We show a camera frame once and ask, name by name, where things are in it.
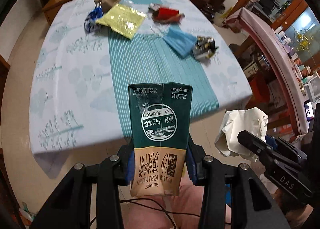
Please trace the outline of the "white paper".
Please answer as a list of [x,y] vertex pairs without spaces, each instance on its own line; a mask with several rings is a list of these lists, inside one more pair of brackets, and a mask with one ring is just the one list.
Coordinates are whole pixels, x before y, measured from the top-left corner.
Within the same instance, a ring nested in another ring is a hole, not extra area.
[[262,141],[266,141],[267,125],[268,115],[257,107],[227,111],[216,137],[215,146],[225,157],[241,156],[255,162],[258,156],[239,143],[238,134],[246,130]]

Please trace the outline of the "green brown milk carton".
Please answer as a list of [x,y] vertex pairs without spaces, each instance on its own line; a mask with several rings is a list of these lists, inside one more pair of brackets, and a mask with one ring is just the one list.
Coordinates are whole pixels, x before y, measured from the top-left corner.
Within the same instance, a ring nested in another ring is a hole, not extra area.
[[131,195],[178,195],[188,145],[193,88],[180,83],[131,84],[135,157]]

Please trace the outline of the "black silver wrapper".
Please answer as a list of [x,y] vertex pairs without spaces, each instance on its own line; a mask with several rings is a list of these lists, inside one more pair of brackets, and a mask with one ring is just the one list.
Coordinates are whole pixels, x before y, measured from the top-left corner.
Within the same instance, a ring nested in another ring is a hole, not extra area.
[[213,37],[197,36],[192,53],[196,60],[210,59],[215,55],[218,48]]

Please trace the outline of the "blue face mask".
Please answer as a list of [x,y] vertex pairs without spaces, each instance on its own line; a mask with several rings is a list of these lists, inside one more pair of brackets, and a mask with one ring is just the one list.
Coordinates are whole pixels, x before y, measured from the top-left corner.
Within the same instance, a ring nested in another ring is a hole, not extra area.
[[170,27],[163,40],[178,54],[185,58],[194,48],[197,37],[180,29]]

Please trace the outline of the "red cigarette box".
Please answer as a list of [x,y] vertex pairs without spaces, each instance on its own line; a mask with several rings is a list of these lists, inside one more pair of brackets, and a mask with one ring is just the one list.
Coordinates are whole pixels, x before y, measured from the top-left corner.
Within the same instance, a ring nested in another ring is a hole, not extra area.
[[153,21],[160,24],[179,23],[184,17],[185,15],[180,11],[167,7],[160,7],[152,14]]

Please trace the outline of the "yellow-green foil bag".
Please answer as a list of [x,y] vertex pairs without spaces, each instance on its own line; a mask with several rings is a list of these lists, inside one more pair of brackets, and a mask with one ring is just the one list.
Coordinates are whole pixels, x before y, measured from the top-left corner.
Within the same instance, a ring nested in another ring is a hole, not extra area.
[[112,31],[131,40],[146,17],[146,13],[122,4],[116,4],[95,23],[110,27]]

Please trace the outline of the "blue white snack wrapper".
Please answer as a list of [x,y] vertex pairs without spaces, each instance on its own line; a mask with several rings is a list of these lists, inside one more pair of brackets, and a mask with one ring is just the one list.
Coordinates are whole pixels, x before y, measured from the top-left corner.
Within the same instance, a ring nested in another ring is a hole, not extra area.
[[101,25],[97,24],[96,21],[102,18],[104,15],[102,8],[96,7],[93,9],[85,18],[84,29],[86,33],[96,32],[101,29]]

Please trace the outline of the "clear plastic cup lid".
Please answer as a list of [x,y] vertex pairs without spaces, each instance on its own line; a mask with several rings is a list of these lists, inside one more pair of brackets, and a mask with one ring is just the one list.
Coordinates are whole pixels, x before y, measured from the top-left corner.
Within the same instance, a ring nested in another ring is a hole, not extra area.
[[160,37],[167,35],[169,28],[170,28],[169,25],[161,25],[161,24],[154,24],[150,26],[152,33]]

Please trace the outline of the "pink trouser legs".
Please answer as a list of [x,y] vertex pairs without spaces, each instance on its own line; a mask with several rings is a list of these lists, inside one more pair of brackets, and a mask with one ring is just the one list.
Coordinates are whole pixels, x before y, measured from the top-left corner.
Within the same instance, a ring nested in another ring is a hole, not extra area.
[[195,186],[187,174],[181,178],[178,196],[138,198],[125,215],[125,228],[198,228],[203,186]]

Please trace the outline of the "pink covered side table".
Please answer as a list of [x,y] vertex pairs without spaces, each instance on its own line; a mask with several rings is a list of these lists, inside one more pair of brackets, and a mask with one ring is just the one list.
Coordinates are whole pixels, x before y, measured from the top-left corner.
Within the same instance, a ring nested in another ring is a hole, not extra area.
[[279,81],[294,134],[306,134],[309,128],[304,109],[306,96],[300,88],[294,63],[287,55],[274,29],[246,8],[240,8],[228,16],[226,24],[243,28],[261,49]]

